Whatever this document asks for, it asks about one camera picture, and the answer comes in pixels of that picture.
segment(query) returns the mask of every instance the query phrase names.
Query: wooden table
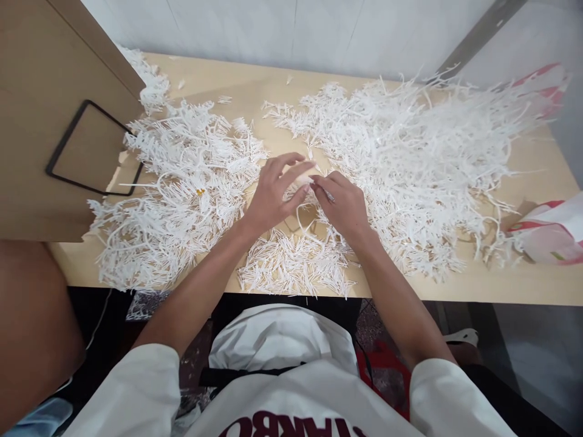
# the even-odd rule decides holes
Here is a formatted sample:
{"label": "wooden table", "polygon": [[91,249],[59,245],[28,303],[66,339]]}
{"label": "wooden table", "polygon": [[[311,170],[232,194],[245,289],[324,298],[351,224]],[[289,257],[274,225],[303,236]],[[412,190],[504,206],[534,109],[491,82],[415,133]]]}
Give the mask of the wooden table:
{"label": "wooden table", "polygon": [[[265,147],[273,155],[288,151],[305,154],[306,148],[300,139],[292,140],[289,131],[277,129],[270,120],[262,118],[265,113],[261,110],[264,100],[296,104],[300,97],[317,92],[328,81],[338,81],[349,91],[368,81],[362,78],[205,59],[156,54],[147,54],[146,57],[168,75],[172,84],[172,98],[188,97],[190,101],[203,102],[216,101],[220,95],[231,96],[233,102],[230,105],[217,105],[214,110],[230,120],[241,116],[248,122],[254,119],[255,136],[264,140]],[[286,86],[290,75],[293,81]],[[179,90],[178,83],[182,79],[185,80],[185,85]],[[315,150],[315,159],[325,169],[328,166],[327,160],[318,153]],[[529,205],[533,203],[566,199],[579,192],[577,183],[546,126],[515,141],[509,165],[516,171],[537,171],[505,178],[502,188],[496,192],[497,198],[519,206],[521,212],[528,212]],[[141,189],[137,188],[135,194],[140,193]],[[69,285],[73,286],[107,286],[98,281],[98,266],[95,264],[95,258],[102,248],[99,240],[91,235],[86,235],[83,243],[50,245]],[[462,273],[451,274],[445,283],[435,283],[422,276],[408,278],[421,299],[583,305],[583,265],[552,266],[522,262],[515,268],[487,268],[482,262],[472,260],[471,244],[462,243],[459,251],[462,259],[468,260],[468,265]],[[347,276],[358,282],[350,292],[351,297],[370,297],[361,269],[351,266],[347,270]],[[227,291],[240,292],[235,274],[231,276]],[[330,290],[325,290],[322,295],[335,296]]]}

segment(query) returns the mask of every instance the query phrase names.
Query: white shoe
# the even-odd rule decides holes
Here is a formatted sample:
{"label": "white shoe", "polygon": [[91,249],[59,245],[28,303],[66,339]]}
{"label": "white shoe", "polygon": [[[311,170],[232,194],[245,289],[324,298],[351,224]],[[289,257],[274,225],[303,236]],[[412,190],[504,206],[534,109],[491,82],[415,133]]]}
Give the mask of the white shoe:
{"label": "white shoe", "polygon": [[467,328],[456,333],[443,336],[446,343],[459,341],[464,343],[470,343],[471,345],[478,347],[478,331],[472,328]]}

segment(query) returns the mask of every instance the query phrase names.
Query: person's left hand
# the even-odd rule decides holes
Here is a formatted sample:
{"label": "person's left hand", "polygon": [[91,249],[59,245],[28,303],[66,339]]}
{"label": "person's left hand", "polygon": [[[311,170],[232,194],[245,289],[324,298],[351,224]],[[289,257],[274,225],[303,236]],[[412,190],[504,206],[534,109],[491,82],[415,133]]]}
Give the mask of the person's left hand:
{"label": "person's left hand", "polygon": [[[253,227],[257,236],[283,222],[304,201],[310,189],[309,184],[299,188],[287,202],[283,201],[287,188],[298,176],[315,165],[312,161],[302,161],[305,161],[305,156],[292,152],[268,159],[261,169],[257,189],[243,216],[243,220]],[[290,169],[283,174],[286,165]]]}

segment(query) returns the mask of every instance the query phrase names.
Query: hand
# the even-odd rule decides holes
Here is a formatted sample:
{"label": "hand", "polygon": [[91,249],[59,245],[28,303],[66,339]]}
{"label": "hand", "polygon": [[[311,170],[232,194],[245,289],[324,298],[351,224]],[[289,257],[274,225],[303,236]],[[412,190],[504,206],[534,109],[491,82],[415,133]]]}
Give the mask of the hand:
{"label": "hand", "polygon": [[[283,201],[285,191],[296,178],[314,167],[314,162],[304,160],[305,156],[299,153],[287,153],[268,159],[261,169],[257,189],[243,217],[257,236],[283,222],[304,201],[310,189],[308,184],[299,188],[289,201]],[[290,169],[284,174],[286,165]]]}
{"label": "hand", "polygon": [[[337,171],[326,177],[311,175],[310,178],[314,181],[312,184],[314,194],[330,224],[342,234],[348,244],[353,246],[355,242],[372,232],[366,213],[364,193],[359,187]],[[330,193],[334,200],[329,199],[324,190]]]}

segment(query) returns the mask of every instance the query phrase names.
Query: metal bracket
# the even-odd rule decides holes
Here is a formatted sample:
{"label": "metal bracket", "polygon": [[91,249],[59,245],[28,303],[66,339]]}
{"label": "metal bracket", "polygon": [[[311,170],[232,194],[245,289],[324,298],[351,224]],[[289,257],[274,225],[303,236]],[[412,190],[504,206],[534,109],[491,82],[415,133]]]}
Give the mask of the metal bracket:
{"label": "metal bracket", "polygon": [[437,74],[442,74],[441,79],[449,79],[458,74],[526,2],[527,0],[495,0],[439,67]]}
{"label": "metal bracket", "polygon": [[[135,186],[132,186],[130,188],[129,192],[127,192],[127,193],[118,193],[118,192],[113,192],[113,191],[102,191],[102,190],[99,190],[97,188],[93,188],[93,187],[87,186],[85,184],[82,184],[80,182],[77,182],[77,181],[68,179],[66,177],[60,176],[60,175],[54,173],[54,171],[53,171],[55,169],[57,161],[59,160],[61,154],[63,153],[63,150],[65,149],[65,146],[67,146],[67,142],[69,141],[69,138],[73,134],[73,131],[75,130],[77,124],[81,120],[81,117],[83,116],[83,113],[85,112],[85,110],[87,109],[88,106],[93,106],[99,112],[101,112],[103,115],[105,115],[108,119],[110,119],[115,124],[117,124],[120,128],[125,130],[130,135],[133,135],[133,133],[126,126],[124,126],[119,121],[117,121],[111,114],[109,114],[107,111],[105,111],[97,103],[95,103],[91,100],[84,100],[83,103],[81,103],[81,106],[79,107],[79,109],[77,110],[75,116],[73,117],[73,120],[71,120],[71,123],[67,127],[67,130],[65,130],[65,133],[64,133],[63,137],[61,138],[61,141],[59,141],[59,144],[57,145],[55,151],[51,155],[50,160],[49,160],[49,164],[45,168],[45,172],[48,176],[51,176],[55,179],[61,180],[61,181],[66,182],[66,183],[70,183],[71,185],[75,185],[75,186],[78,186],[80,188],[87,189],[89,191],[96,192],[97,194],[119,195],[119,196],[125,196],[125,197],[131,196],[134,193]],[[136,172],[135,177],[134,177],[134,181],[132,183],[135,184],[138,181],[138,178],[139,178],[140,173],[141,173],[141,169],[143,167],[144,167],[144,163],[140,163],[140,165],[138,167],[138,171]]]}

